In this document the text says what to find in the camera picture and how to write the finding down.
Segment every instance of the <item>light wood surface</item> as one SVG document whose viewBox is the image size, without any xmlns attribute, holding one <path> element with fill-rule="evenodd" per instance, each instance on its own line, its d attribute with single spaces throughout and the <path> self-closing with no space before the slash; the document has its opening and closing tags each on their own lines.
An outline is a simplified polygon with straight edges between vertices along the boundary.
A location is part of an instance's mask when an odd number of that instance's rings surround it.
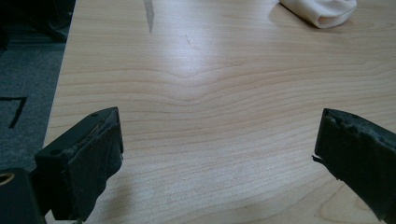
<svg viewBox="0 0 396 224">
<path fill-rule="evenodd" d="M 119 107 L 87 223 L 377 223 L 311 155 L 324 107 L 396 132 L 395 22 L 394 0 L 326 30 L 276 0 L 78 0 L 46 143 Z"/>
</svg>

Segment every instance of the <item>wood grain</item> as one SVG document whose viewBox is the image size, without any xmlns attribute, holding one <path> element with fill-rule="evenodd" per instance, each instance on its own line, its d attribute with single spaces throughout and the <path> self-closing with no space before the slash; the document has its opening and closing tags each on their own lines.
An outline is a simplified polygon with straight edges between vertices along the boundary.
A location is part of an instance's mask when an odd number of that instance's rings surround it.
<svg viewBox="0 0 396 224">
<path fill-rule="evenodd" d="M 396 2 L 319 30 L 276 0 L 77 2 L 49 143 L 120 109 L 121 170 L 87 223 L 377 223 L 311 160 L 324 107 L 396 132 Z M 58 223 L 48 217 L 49 223 Z"/>
</svg>

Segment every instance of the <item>white cloth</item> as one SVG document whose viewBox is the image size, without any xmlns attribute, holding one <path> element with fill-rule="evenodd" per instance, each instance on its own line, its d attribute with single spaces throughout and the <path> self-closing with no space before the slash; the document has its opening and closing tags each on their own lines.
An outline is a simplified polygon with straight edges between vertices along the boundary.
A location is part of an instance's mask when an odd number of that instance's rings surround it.
<svg viewBox="0 0 396 224">
<path fill-rule="evenodd" d="M 316 25 L 329 28 L 346 21 L 356 8 L 356 0 L 279 0 L 297 16 Z"/>
</svg>

